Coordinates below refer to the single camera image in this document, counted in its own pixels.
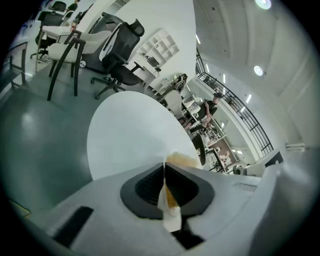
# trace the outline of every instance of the gray floor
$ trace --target gray floor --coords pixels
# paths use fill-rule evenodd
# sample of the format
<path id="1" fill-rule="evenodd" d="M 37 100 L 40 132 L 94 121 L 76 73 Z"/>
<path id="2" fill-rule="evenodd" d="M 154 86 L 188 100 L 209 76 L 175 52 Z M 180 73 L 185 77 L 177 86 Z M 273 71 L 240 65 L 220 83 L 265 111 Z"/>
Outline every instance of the gray floor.
<path id="1" fill-rule="evenodd" d="M 92 180 L 87 158 L 89 124 L 100 103 L 114 94 L 109 90 L 95 100 L 94 94 L 104 85 L 91 84 L 90 79 L 103 75 L 83 68 L 74 97 L 70 64 L 64 64 L 48 102 L 50 67 L 0 102 L 2 180 L 8 196 L 30 210 L 31 216 L 49 210 Z M 141 84 L 123 87 L 143 92 Z"/>

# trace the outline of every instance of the black office chair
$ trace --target black office chair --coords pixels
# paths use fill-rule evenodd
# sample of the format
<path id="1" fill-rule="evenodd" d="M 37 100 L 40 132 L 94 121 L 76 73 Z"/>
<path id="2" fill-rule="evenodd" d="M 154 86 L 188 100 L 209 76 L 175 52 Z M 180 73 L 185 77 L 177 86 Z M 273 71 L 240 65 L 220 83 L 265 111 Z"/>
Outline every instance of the black office chair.
<path id="1" fill-rule="evenodd" d="M 202 165 L 204 165 L 206 163 L 206 150 L 201 135 L 197 134 L 196 136 L 194 136 L 194 138 L 192 139 L 192 143 L 196 150 L 200 149 L 200 162 Z"/>
<path id="2" fill-rule="evenodd" d="M 125 91 L 125 89 L 120 86 L 121 84 L 134 86 L 141 81 L 140 78 L 133 73 L 137 69 L 144 71 L 139 64 L 135 62 L 136 66 L 131 70 L 123 65 L 128 64 L 127 60 L 131 52 L 144 33 L 145 29 L 137 19 L 131 25 L 126 22 L 122 23 L 112 32 L 112 35 L 102 49 L 103 51 L 108 49 L 105 57 L 102 59 L 102 66 L 105 68 L 105 74 L 110 74 L 111 77 L 93 77 L 91 79 L 92 84 L 94 84 L 95 81 L 99 81 L 107 85 L 95 96 L 96 100 L 109 89 L 113 89 L 118 93 L 119 89 Z"/>
<path id="3" fill-rule="evenodd" d="M 41 54 L 40 59 L 45 55 L 48 54 L 47 48 L 54 44 L 56 42 L 55 39 L 47 37 L 46 39 L 41 39 L 40 35 L 42 33 L 42 27 L 43 26 L 60 26 L 63 22 L 63 15 L 58 14 L 52 11 L 42 11 L 39 15 L 38 21 L 41 21 L 41 27 L 38 35 L 35 38 L 35 43 L 38 45 L 39 40 L 40 46 L 39 49 L 42 49 L 39 51 L 39 54 Z M 37 53 L 33 53 L 30 55 L 30 59 L 32 59 L 32 56 L 37 55 Z"/>
<path id="4" fill-rule="evenodd" d="M 67 8 L 67 4 L 65 2 L 55 1 L 50 9 L 56 12 L 64 12 L 66 8 Z"/>

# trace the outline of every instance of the ceiling light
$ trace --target ceiling light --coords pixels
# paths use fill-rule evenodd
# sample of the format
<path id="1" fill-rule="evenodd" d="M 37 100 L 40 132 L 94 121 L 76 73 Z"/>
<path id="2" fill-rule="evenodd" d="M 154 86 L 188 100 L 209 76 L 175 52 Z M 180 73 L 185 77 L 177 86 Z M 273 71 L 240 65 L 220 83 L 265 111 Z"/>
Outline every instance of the ceiling light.
<path id="1" fill-rule="evenodd" d="M 255 72 L 258 76 L 260 76 L 260 77 L 264 74 L 264 71 L 263 71 L 262 68 L 259 67 L 259 66 L 254 66 L 253 70 L 254 70 L 254 72 Z"/>
<path id="2" fill-rule="evenodd" d="M 248 98 L 246 99 L 246 103 L 249 103 L 249 101 L 251 100 L 252 95 L 249 94 Z"/>
<path id="3" fill-rule="evenodd" d="M 201 45 L 199 37 L 197 36 L 197 34 L 195 34 L 196 40 L 198 41 L 198 44 Z"/>
<path id="4" fill-rule="evenodd" d="M 271 0 L 255 0 L 255 3 L 264 10 L 268 10 L 271 7 Z"/>

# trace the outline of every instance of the white round table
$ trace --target white round table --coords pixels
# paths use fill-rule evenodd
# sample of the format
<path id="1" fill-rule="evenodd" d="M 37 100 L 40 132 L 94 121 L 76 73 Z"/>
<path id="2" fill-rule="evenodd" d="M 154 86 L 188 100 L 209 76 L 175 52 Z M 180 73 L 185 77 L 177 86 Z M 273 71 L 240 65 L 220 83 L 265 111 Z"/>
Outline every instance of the white round table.
<path id="1" fill-rule="evenodd" d="M 113 94 L 95 111 L 87 136 L 93 180 L 197 151 L 177 119 L 153 98 L 134 91 Z"/>

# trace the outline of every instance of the glass railing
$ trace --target glass railing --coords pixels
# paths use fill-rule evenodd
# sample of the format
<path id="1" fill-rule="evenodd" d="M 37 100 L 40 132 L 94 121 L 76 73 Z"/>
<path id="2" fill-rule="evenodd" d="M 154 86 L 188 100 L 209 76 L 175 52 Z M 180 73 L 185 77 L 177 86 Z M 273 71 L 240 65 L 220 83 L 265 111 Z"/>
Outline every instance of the glass railing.
<path id="1" fill-rule="evenodd" d="M 230 105 L 235 113 L 244 122 L 247 128 L 250 130 L 252 136 L 256 140 L 262 154 L 265 156 L 274 150 L 271 142 L 265 133 L 264 129 L 254 116 L 254 114 L 248 109 L 248 107 L 224 84 L 218 79 L 214 78 L 210 74 L 206 73 L 204 63 L 201 59 L 198 49 L 196 50 L 196 66 L 195 72 L 197 77 L 202 80 L 206 85 L 212 88 L 214 91 L 223 95 L 223 99 Z"/>

